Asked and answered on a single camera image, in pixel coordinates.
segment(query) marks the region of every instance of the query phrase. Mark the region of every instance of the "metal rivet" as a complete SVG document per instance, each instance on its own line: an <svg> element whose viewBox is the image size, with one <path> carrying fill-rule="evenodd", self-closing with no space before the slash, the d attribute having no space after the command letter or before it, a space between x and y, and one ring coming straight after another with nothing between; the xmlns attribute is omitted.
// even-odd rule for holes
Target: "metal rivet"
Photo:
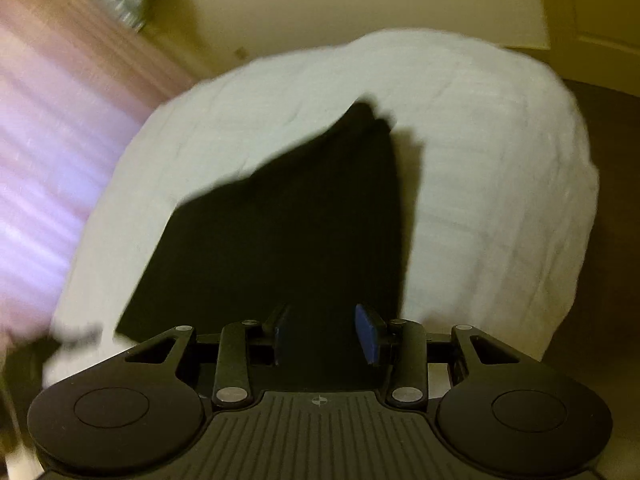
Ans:
<svg viewBox="0 0 640 480"><path fill-rule="evenodd" d="M422 392L412 386L396 388L391 396L398 402L418 402L422 398Z"/></svg>
<svg viewBox="0 0 640 480"><path fill-rule="evenodd" d="M220 388L216 393L216 397L222 402L240 402L245 400L249 394L244 388L238 388L236 386L227 386L226 388Z"/></svg>

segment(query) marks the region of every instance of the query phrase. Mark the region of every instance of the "door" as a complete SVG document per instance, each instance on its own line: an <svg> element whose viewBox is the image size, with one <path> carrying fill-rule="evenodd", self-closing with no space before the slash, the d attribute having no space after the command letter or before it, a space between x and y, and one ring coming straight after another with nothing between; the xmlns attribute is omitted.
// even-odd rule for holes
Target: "door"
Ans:
<svg viewBox="0 0 640 480"><path fill-rule="evenodd" d="M640 0L544 0L562 77L640 96Z"/></svg>

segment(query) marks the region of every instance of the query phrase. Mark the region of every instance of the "wall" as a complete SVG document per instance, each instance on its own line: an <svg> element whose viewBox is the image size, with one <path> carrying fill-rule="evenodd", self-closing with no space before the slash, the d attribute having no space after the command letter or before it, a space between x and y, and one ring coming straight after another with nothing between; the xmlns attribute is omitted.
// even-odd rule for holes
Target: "wall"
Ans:
<svg viewBox="0 0 640 480"><path fill-rule="evenodd" d="M541 0L175 0L159 30L226 70L248 57L337 44L385 27L432 27L505 46L548 48Z"/></svg>

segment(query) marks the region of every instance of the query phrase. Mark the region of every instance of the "black mechanical device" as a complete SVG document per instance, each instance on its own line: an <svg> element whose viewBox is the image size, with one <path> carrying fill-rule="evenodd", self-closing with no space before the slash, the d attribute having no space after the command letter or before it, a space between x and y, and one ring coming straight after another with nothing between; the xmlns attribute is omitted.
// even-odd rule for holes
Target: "black mechanical device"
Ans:
<svg viewBox="0 0 640 480"><path fill-rule="evenodd" d="M42 479L600 478L605 403L477 328L431 334L357 306L380 386L292 390L270 380L286 311L215 335L177 326L42 391L28 414ZM438 399L431 362L449 369Z"/></svg>

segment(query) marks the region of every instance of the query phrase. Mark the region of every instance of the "white bedsheet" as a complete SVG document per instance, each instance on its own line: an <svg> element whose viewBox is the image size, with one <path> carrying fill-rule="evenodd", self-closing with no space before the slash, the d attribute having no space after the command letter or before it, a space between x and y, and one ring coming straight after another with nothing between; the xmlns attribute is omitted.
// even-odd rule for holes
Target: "white bedsheet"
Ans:
<svg viewBox="0 0 640 480"><path fill-rule="evenodd" d="M130 345L113 329L181 200L251 173L363 95L395 122L407 202L417 187L403 317L432 331L472 324L540 358L572 305L596 207L574 99L528 57L396 30L256 60L152 115L88 221L54 316L65 334L102 325L102 343L54 359L47 383Z"/></svg>

